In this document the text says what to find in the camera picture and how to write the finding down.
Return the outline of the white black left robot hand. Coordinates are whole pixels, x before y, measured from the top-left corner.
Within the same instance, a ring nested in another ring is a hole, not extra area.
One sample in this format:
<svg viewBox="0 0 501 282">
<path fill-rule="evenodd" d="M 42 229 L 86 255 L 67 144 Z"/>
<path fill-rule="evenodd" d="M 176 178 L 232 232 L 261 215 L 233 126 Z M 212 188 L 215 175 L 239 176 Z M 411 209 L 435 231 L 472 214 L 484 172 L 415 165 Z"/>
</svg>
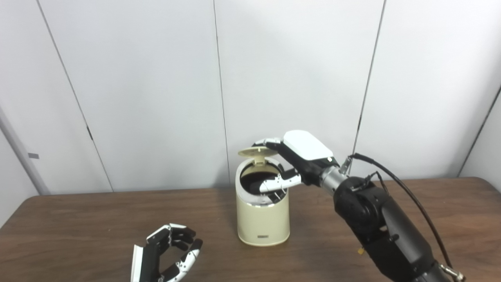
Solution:
<svg viewBox="0 0 501 282">
<path fill-rule="evenodd" d="M 161 226 L 147 236 L 145 246 L 134 245 L 131 282 L 181 282 L 198 259 L 203 243 L 187 226 L 174 223 Z M 161 256 L 169 248 L 178 248 L 185 253 L 161 271 Z"/>
</svg>

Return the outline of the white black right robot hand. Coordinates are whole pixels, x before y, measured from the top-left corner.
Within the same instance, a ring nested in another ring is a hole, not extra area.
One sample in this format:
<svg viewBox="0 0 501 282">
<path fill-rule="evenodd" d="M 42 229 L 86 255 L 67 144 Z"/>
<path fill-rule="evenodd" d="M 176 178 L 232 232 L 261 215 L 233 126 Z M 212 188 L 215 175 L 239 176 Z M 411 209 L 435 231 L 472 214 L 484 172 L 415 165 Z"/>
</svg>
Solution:
<svg viewBox="0 0 501 282">
<path fill-rule="evenodd" d="M 281 139 L 261 139 L 253 146 L 264 146 L 278 153 L 293 168 L 274 178 L 252 183 L 249 186 L 252 194 L 272 193 L 299 184 L 322 187 L 323 176 L 340 169 L 333 152 L 305 130 L 288 131 Z"/>
</svg>

